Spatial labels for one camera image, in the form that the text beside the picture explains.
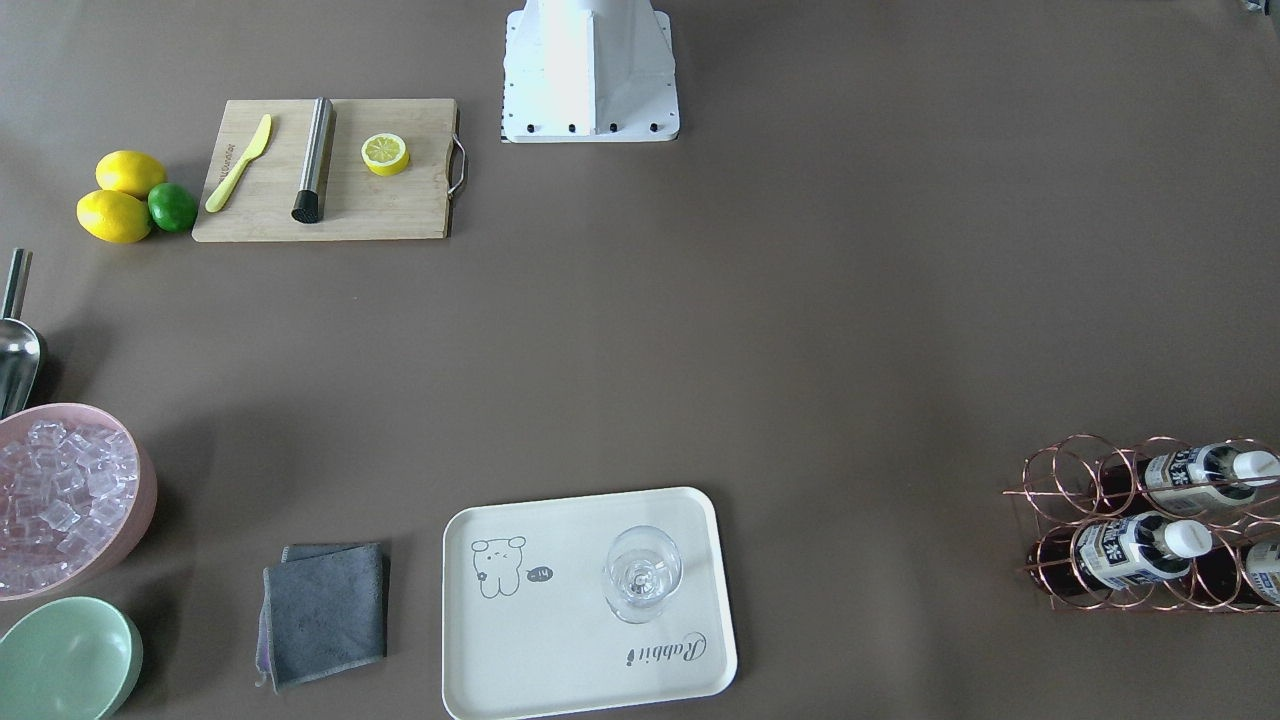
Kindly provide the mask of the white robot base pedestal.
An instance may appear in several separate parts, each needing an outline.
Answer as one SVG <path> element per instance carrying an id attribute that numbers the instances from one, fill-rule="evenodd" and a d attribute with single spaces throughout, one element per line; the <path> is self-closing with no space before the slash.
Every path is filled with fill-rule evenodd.
<path id="1" fill-rule="evenodd" d="M 678 137 L 671 18 L 649 1 L 527 1 L 506 17 L 500 138 L 649 143 Z"/>

